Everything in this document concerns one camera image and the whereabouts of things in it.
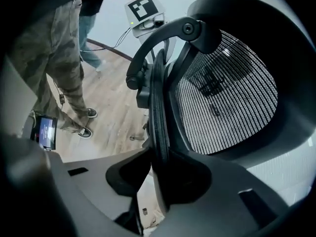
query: sneaker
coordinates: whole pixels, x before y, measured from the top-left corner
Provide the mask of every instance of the sneaker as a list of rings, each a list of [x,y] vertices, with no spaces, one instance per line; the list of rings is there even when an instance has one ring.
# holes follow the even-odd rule
[[[88,108],[89,112],[88,112],[88,118],[93,119],[96,118],[98,116],[98,113],[95,109],[93,108]]]
[[[100,64],[100,66],[95,69],[95,71],[96,71],[96,72],[101,72],[102,70],[104,70],[106,63],[107,63],[107,61],[106,61],[106,60],[103,60],[103,61],[101,62],[101,64]]]
[[[78,133],[78,135],[82,138],[82,139],[90,139],[93,135],[92,131],[86,127],[84,127],[81,132]]]

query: black sneaker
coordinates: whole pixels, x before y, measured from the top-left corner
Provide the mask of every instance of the black sneaker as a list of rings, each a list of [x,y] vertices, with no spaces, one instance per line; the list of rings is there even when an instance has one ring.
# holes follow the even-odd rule
[[[82,138],[82,139],[90,139],[92,137],[92,132],[90,129],[84,127],[81,132],[78,133],[78,135]]]
[[[88,108],[89,112],[88,112],[88,117],[93,119],[96,118],[98,116],[98,113],[95,109],[93,108]]]

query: white wall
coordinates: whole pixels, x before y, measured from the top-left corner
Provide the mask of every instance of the white wall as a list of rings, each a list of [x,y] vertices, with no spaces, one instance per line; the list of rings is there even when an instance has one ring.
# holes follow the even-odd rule
[[[104,0],[100,13],[97,16],[96,23],[89,38],[109,46],[116,44],[122,33],[129,27],[124,5],[130,0]],[[191,3],[195,0],[160,0],[166,9],[166,17],[174,20],[186,16],[186,12]],[[262,0],[278,8],[288,17],[298,23],[298,20],[282,0]],[[175,59],[181,51],[184,42],[177,41],[172,59]],[[134,56],[140,46],[139,41],[130,33],[124,42],[117,49],[131,57]]]

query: camouflage pants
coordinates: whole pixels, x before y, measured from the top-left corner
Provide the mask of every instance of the camouflage pants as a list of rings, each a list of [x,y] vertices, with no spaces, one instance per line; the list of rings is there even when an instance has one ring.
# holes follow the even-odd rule
[[[58,128],[69,132],[79,132],[82,126],[57,106],[46,74],[86,125],[88,110],[82,97],[78,39],[80,7],[81,0],[75,0],[46,14],[16,39],[9,53],[15,69],[38,97],[34,111],[58,118]]]

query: wooden floor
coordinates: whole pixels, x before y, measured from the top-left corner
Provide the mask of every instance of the wooden floor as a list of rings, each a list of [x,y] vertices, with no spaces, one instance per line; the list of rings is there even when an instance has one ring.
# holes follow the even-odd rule
[[[144,141],[132,141],[129,137],[147,137],[142,127],[147,122],[148,112],[137,108],[137,91],[127,88],[125,82],[130,62],[106,50],[96,54],[108,62],[104,71],[97,73],[93,67],[83,63],[83,98],[87,107],[98,112],[98,117],[88,124],[93,137],[82,139],[58,129],[55,151],[63,162],[101,158],[138,149]],[[58,102],[57,89],[52,80],[48,80]],[[62,110],[76,118],[67,102]]]

